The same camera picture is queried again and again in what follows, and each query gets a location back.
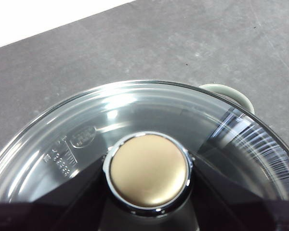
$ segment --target pot lid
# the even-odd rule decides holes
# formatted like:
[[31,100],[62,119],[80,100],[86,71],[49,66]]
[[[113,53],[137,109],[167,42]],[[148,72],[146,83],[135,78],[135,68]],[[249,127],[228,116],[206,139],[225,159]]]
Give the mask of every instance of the pot lid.
[[[131,154],[118,154],[118,142],[144,131],[169,137],[171,143],[164,140],[161,149],[167,149],[167,145],[173,148],[167,153],[172,153],[171,159],[176,161],[163,165],[167,161],[164,156],[155,163],[165,171],[171,166],[182,177],[177,179],[173,174],[167,180],[178,181],[178,187],[165,184],[165,188],[174,188],[168,191],[168,197],[160,197],[165,195],[163,190],[150,198],[132,193],[132,199],[125,197],[132,204],[156,207],[176,198],[186,181],[192,180],[186,174],[191,171],[189,161],[196,160],[259,198],[289,200],[289,149],[254,115],[200,88],[163,81],[125,81],[77,94],[47,110],[17,134],[0,153],[0,203],[43,200],[92,165],[102,168],[110,152],[117,155],[113,154],[109,171],[113,172],[115,191],[129,194],[123,189],[124,180],[142,171],[132,168],[142,157],[131,160]],[[172,147],[176,143],[183,148]],[[146,143],[142,148],[146,146],[152,147],[150,158],[163,153],[158,145]],[[142,160],[149,163],[146,156]],[[60,198],[52,203],[67,201]]]

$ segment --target white background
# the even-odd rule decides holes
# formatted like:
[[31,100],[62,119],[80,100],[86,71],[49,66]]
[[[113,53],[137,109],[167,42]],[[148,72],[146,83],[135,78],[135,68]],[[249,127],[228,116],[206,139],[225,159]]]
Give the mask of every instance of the white background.
[[0,0],[0,47],[132,0]]

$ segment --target cooking pot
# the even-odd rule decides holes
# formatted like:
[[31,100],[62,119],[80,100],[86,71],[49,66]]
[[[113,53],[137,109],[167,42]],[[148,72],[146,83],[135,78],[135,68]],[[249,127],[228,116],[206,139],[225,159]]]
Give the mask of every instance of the cooking pot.
[[253,113],[214,84],[74,95],[0,152],[0,230],[288,229],[289,148]]

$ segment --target glass lid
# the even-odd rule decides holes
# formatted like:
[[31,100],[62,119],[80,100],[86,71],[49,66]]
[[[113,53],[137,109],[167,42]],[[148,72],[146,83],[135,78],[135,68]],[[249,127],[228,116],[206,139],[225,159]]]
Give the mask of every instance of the glass lid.
[[289,150],[253,115],[188,85],[126,81],[63,101],[10,141],[0,153],[0,203],[38,200],[142,131],[172,137],[261,198],[289,200]]

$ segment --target lid knob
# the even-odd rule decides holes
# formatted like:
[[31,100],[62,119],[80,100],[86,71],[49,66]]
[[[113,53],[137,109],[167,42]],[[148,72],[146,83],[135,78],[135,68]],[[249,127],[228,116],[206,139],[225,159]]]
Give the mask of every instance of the lid knob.
[[186,186],[189,164],[184,148],[164,134],[134,134],[111,151],[107,156],[111,160],[105,161],[108,185],[128,205],[161,207],[174,201]]

